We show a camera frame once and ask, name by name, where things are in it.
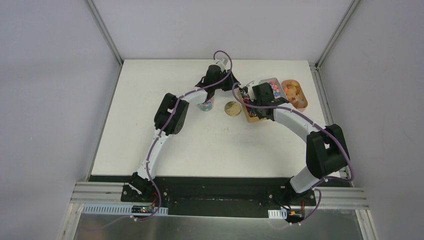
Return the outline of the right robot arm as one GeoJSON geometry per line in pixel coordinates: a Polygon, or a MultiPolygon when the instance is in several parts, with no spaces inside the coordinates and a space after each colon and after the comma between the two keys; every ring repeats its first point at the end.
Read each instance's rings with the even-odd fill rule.
{"type": "Polygon", "coordinates": [[[288,204],[298,204],[305,191],[350,164],[343,131],[337,124],[319,126],[286,98],[276,98],[267,82],[249,87],[248,94],[250,107],[258,118],[287,127],[306,144],[305,167],[289,180],[283,192],[288,204]]]}

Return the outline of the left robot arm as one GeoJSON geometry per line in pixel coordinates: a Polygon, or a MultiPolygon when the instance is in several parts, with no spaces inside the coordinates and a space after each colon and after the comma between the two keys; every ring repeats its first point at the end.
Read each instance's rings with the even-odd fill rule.
{"type": "Polygon", "coordinates": [[[179,96],[167,93],[163,97],[153,119],[154,134],[149,150],[128,183],[135,198],[143,203],[152,198],[152,191],[155,190],[155,163],[165,143],[182,130],[189,106],[211,100],[216,90],[229,91],[230,85],[236,82],[231,68],[226,69],[216,63],[208,67],[205,76],[192,90],[179,96]]]}

